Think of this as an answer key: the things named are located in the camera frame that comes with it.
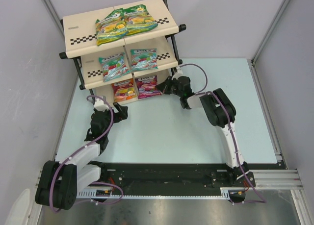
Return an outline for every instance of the green chip bag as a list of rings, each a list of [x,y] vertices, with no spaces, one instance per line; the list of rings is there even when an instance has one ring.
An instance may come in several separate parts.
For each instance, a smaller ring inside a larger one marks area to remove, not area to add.
[[[143,4],[124,9],[124,20],[129,35],[150,31],[158,26]]]
[[[96,20],[97,45],[121,39],[127,33],[122,8],[113,10],[102,21]]]

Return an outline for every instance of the wall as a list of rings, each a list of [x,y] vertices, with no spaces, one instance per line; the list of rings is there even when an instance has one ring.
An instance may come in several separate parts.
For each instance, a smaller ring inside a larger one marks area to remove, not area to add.
[[[314,208],[314,0],[292,0],[257,63],[290,168]]]
[[[52,158],[76,80],[41,0],[0,0],[0,224]]]
[[[51,0],[59,16],[140,0]],[[168,0],[181,57],[252,58],[283,0]]]

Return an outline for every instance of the gray floor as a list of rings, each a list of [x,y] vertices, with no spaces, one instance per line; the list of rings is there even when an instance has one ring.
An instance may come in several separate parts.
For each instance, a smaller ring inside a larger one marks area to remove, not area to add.
[[[290,191],[263,191],[267,204],[232,206],[226,200],[122,200],[111,206],[79,204],[39,225],[299,225]],[[247,199],[255,198],[249,192]]]

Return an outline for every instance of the teal chip bag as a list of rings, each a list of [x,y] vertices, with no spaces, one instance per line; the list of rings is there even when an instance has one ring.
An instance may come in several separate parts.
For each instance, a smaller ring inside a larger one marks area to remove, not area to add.
[[[99,63],[103,68],[104,82],[119,78],[130,72],[124,62],[124,53],[119,53],[107,58],[100,57]]]
[[[150,31],[158,26],[143,4],[124,9],[124,20],[129,35]]]
[[[158,69],[156,49],[131,50],[131,71]]]
[[[124,11],[122,8],[113,10],[102,21],[96,20],[97,45],[121,39],[127,33]]]

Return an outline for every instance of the checkerboard pattern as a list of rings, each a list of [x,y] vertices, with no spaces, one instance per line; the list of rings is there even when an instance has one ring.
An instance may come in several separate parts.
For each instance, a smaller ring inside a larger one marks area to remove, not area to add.
[[[97,75],[101,75],[103,72],[101,70],[97,70],[97,71],[92,71],[92,72],[87,72],[88,78],[90,77],[95,77]]]
[[[87,41],[92,41],[96,39],[96,34],[94,35],[89,35],[89,36],[83,36],[82,38],[76,38],[76,39],[70,39],[71,41],[71,45],[74,45],[74,44],[80,44],[81,42],[84,43],[84,42],[87,42]]]
[[[169,55],[168,52],[167,53],[163,53],[161,55],[157,55],[157,59],[158,60],[162,60],[162,59],[166,59],[166,58],[170,58],[170,55]]]
[[[169,20],[168,18],[161,18],[161,19],[158,19],[158,20],[155,20],[155,22],[157,22],[158,24],[165,24],[165,23],[169,23]]]

